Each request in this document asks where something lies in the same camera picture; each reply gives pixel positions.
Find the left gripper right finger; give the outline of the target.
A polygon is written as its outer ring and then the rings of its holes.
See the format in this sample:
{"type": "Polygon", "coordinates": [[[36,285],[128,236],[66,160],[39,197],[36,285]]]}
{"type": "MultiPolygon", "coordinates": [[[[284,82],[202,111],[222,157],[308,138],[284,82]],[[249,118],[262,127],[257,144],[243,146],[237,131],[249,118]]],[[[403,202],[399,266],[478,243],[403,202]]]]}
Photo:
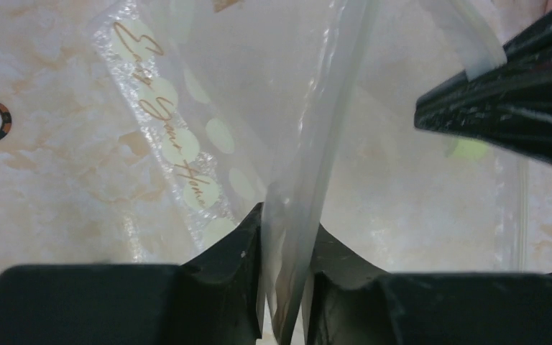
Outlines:
{"type": "Polygon", "coordinates": [[[319,229],[307,344],[552,344],[552,273],[389,273],[319,229]]]}

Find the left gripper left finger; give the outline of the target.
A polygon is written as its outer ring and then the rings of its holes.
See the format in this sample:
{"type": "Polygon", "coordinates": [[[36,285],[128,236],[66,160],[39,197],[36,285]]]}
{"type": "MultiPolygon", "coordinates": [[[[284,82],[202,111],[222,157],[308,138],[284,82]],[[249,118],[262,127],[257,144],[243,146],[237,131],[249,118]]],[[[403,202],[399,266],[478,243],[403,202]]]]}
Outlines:
{"type": "Polygon", "coordinates": [[[261,205],[185,264],[26,264],[0,274],[0,344],[254,344],[261,205]]]}

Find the clear zip top bag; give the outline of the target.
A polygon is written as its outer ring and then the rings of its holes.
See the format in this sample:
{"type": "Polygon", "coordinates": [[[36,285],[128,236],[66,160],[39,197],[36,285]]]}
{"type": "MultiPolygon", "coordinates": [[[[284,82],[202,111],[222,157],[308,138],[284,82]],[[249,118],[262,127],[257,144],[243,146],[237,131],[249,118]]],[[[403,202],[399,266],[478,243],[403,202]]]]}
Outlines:
{"type": "Polygon", "coordinates": [[[519,271],[519,160],[413,126],[447,78],[504,60],[514,1],[115,1],[88,34],[206,250],[268,205],[264,280],[316,219],[389,271],[519,271]]]}

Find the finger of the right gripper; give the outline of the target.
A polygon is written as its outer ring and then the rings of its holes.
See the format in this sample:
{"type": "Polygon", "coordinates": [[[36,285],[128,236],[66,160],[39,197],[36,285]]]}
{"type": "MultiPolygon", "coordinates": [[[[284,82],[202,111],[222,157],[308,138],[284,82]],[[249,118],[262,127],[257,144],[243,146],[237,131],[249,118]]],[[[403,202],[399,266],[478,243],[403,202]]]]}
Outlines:
{"type": "Polygon", "coordinates": [[[417,129],[479,139],[552,165],[552,11],[505,45],[507,63],[421,96],[417,129]]]}

